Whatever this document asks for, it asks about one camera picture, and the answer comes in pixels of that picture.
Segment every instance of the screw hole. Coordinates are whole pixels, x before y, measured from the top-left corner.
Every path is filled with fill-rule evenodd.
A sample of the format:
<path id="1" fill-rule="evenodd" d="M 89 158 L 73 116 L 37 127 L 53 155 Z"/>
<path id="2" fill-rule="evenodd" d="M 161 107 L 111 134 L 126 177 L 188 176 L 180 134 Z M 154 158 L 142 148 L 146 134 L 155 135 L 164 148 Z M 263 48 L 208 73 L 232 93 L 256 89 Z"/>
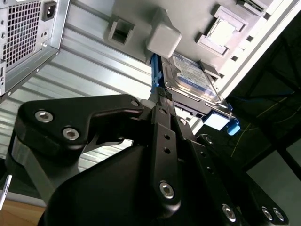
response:
<path id="1" fill-rule="evenodd" d="M 131 101 L 131 104 L 134 105 L 135 107 L 138 107 L 139 106 L 139 103 L 135 100 L 132 100 Z"/>
<path id="2" fill-rule="evenodd" d="M 164 134 L 164 137 L 165 137 L 165 139 L 166 139 L 166 140 L 170 140 L 170 137 L 169 137 L 169 135 L 167 135 L 167 134 Z"/>
<path id="3" fill-rule="evenodd" d="M 207 157 L 206 154 L 205 154 L 204 152 L 201 152 L 201 155 L 202 155 L 204 158 Z"/>
<path id="4" fill-rule="evenodd" d="M 168 149 L 168 148 L 164 148 L 164 152 L 166 153 L 166 154 L 170 154 L 171 153 L 171 151 Z"/>
<path id="5" fill-rule="evenodd" d="M 209 173 L 213 174 L 213 170 L 209 166 L 207 167 L 207 170 Z"/>

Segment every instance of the bolt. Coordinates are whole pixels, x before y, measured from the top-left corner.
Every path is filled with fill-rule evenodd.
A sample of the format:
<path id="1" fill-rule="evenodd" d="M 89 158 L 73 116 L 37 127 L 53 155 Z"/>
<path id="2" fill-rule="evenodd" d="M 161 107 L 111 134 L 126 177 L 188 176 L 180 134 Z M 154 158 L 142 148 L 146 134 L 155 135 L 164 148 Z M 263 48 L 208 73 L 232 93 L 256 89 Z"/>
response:
<path id="1" fill-rule="evenodd" d="M 65 128 L 63 130 L 63 136 L 68 140 L 76 140 L 79 138 L 79 133 L 73 128 Z"/>
<path id="2" fill-rule="evenodd" d="M 272 217 L 272 215 L 268 212 L 267 208 L 263 207 L 263 208 L 262 208 L 262 211 L 263 211 L 264 215 L 267 217 L 267 219 L 269 219 L 270 221 L 273 220 L 273 217 Z"/>
<path id="3" fill-rule="evenodd" d="M 134 105 L 135 107 L 138 107 L 139 106 L 139 103 L 135 100 L 132 100 L 131 101 L 131 104 Z"/>
<path id="4" fill-rule="evenodd" d="M 205 137 L 205 141 L 209 144 L 213 144 L 213 141 L 208 136 Z"/>
<path id="5" fill-rule="evenodd" d="M 174 190 L 173 188 L 166 182 L 162 182 L 160 184 L 160 191 L 167 199 L 172 199 L 174 197 Z"/>
<path id="6" fill-rule="evenodd" d="M 186 121 L 185 119 L 180 119 L 180 122 L 181 122 L 184 126 L 186 126 L 186 124 L 187 124 L 187 121 Z"/>
<path id="7" fill-rule="evenodd" d="M 46 111 L 38 111 L 34 114 L 34 116 L 36 117 L 36 119 L 38 121 L 43 122 L 43 123 L 48 123 L 53 120 L 53 115 Z"/>
<path id="8" fill-rule="evenodd" d="M 228 218 L 229 221 L 231 222 L 235 222 L 236 221 L 236 216 L 234 211 L 230 208 L 230 206 L 223 204 L 222 205 L 222 211 L 224 212 L 224 214 L 226 215 L 226 217 Z"/>
<path id="9" fill-rule="evenodd" d="M 281 220 L 284 221 L 284 217 L 283 215 L 279 212 L 279 210 L 277 210 L 276 208 L 273 209 L 274 213 L 276 214 L 276 216 Z"/>

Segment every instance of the hard drive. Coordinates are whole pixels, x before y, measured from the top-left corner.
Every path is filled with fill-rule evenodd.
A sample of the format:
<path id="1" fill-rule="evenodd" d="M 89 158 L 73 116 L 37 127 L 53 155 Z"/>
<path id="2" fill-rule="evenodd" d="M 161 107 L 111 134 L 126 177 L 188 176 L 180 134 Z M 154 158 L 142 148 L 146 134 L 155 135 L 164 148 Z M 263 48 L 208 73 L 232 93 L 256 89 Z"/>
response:
<path id="1" fill-rule="evenodd" d="M 212 77 L 203 72 L 199 64 L 174 53 L 169 59 L 161 58 L 160 65 L 165 87 L 186 110 L 189 108 L 199 118 L 211 110 L 232 118 L 231 107 L 219 96 Z"/>

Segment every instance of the blue tab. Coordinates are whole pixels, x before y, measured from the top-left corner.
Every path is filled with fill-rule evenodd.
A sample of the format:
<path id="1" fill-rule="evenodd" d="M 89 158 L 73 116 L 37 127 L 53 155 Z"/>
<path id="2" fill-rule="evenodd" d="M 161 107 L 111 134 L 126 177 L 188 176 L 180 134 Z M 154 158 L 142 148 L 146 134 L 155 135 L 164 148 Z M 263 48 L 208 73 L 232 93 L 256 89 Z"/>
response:
<path id="1" fill-rule="evenodd" d="M 162 72 L 159 70 L 158 55 L 154 54 L 151 58 L 151 93 L 155 91 L 155 87 L 159 86 L 162 78 Z"/>
<path id="2" fill-rule="evenodd" d="M 226 126 L 227 129 L 227 133 L 230 136 L 233 136 L 234 134 L 236 134 L 238 131 L 240 131 L 240 125 L 239 125 L 239 121 L 235 118 L 232 119 Z"/>

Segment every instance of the metal mesh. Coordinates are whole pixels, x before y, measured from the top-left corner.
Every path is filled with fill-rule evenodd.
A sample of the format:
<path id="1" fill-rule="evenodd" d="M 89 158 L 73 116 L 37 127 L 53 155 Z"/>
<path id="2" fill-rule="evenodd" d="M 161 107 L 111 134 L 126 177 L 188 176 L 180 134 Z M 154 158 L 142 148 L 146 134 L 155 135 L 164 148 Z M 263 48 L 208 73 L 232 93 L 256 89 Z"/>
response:
<path id="1" fill-rule="evenodd" d="M 7 68 L 34 52 L 40 18 L 38 1 L 11 6 L 8 9 L 8 40 L 3 59 Z"/>

